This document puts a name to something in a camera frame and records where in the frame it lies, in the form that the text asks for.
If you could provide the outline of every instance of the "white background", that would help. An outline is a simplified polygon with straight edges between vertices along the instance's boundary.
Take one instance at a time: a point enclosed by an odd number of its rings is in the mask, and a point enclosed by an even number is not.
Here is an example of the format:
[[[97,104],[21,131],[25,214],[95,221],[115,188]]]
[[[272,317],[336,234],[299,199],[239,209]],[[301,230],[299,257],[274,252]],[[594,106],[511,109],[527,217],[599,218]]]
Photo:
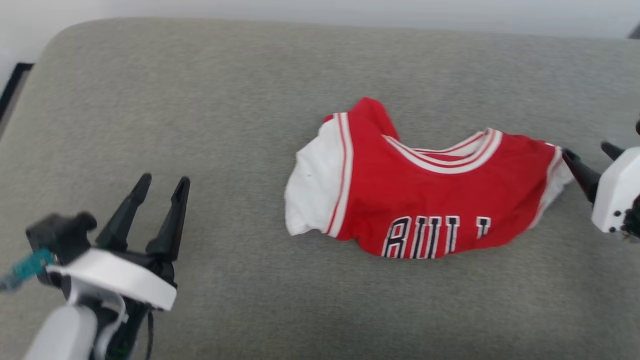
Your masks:
[[[0,86],[16,62],[36,62],[67,26],[123,16],[624,38],[640,22],[640,0],[0,0]]]

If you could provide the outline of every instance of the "red and white striped trim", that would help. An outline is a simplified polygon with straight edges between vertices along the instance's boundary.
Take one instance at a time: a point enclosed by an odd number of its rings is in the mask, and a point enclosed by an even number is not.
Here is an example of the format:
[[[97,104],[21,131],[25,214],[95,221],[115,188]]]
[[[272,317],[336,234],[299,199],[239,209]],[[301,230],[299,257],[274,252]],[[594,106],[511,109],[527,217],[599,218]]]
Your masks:
[[[448,149],[438,151],[439,154],[447,153],[451,155],[452,151],[465,151],[473,149],[465,158],[458,160],[440,160],[430,157],[428,153],[423,153],[405,146],[398,140],[383,135],[386,141],[393,146],[407,160],[424,170],[437,172],[440,174],[460,174],[469,172],[486,163],[493,156],[502,141],[502,133],[494,129],[485,129],[480,134],[474,134],[465,141],[454,145]]]
[[[338,121],[344,156],[342,159],[342,175],[340,177],[338,201],[335,203],[335,208],[333,209],[333,214],[331,215],[331,220],[325,233],[336,238],[340,233],[349,201],[351,172],[353,170],[353,142],[351,141],[351,131],[349,130],[347,113],[333,114],[333,118]]]

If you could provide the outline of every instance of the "jersey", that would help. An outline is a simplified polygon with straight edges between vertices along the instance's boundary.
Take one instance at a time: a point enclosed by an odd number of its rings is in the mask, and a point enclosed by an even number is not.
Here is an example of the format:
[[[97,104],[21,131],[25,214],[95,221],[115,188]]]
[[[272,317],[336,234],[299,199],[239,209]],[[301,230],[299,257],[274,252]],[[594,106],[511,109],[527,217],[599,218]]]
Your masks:
[[[572,179],[561,148],[495,129],[412,149],[364,98],[296,154],[285,222],[292,235],[318,229],[377,256],[433,259],[507,244]]]

